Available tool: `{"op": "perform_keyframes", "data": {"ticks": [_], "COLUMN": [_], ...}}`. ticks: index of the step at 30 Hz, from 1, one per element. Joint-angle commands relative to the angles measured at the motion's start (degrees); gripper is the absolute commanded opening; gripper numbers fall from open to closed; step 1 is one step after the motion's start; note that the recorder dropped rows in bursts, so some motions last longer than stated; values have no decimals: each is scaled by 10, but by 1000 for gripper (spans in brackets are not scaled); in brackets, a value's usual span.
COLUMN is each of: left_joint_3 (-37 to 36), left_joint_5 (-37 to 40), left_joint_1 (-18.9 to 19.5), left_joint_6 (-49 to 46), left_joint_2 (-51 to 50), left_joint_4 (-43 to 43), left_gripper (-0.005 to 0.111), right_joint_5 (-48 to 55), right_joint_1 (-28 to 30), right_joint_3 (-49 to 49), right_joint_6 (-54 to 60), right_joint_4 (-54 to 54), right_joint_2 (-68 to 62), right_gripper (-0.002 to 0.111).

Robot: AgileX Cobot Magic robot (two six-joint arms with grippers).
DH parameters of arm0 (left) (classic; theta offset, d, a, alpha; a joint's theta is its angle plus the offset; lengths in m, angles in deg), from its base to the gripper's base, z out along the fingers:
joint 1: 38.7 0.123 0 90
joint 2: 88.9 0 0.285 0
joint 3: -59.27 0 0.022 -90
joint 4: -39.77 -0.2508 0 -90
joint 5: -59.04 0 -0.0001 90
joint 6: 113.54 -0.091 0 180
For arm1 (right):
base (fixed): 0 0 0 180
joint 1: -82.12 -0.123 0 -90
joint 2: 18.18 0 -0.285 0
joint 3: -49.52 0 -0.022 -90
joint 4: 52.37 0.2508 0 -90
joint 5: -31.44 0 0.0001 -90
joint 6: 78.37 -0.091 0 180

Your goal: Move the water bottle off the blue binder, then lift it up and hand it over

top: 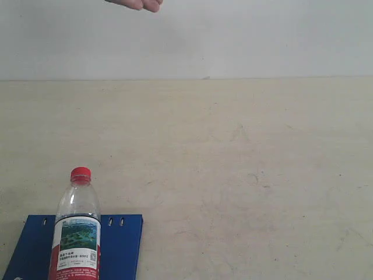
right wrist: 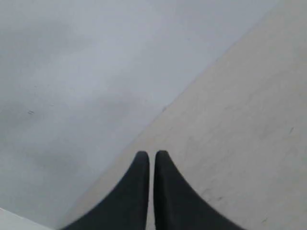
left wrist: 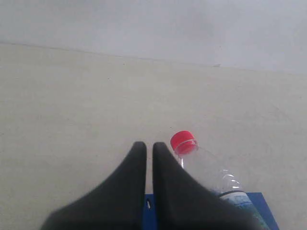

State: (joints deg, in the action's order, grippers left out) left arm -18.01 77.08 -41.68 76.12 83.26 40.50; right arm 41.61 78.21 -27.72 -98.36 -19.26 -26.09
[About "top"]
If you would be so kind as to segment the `person's bare hand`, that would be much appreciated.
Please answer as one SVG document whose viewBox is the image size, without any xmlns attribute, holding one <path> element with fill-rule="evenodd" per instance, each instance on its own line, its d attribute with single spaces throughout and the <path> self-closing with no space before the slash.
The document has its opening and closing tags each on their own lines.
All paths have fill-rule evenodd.
<svg viewBox="0 0 373 280">
<path fill-rule="evenodd" d="M 156 13 L 159 11 L 163 0 L 106 0 L 106 2 L 121 5 L 136 11 L 146 10 Z"/>
</svg>

